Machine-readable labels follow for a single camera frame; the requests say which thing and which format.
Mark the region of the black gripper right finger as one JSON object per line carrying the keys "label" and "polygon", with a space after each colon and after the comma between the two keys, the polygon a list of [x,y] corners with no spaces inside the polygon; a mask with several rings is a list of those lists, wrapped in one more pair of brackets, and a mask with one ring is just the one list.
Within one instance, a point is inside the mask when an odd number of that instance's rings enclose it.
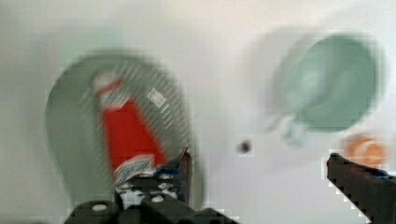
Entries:
{"label": "black gripper right finger", "polygon": [[395,224],[395,176],[360,165],[338,153],[326,161],[327,178],[370,221],[371,224]]}

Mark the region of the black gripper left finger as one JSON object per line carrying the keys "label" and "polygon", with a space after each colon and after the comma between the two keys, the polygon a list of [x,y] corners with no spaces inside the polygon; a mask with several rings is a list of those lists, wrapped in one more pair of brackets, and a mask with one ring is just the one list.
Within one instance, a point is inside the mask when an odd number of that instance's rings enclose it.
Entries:
{"label": "black gripper left finger", "polygon": [[145,197],[169,195],[183,203],[191,196],[192,156],[186,148],[179,155],[156,170],[140,171],[120,182],[114,191],[119,207],[141,204]]}

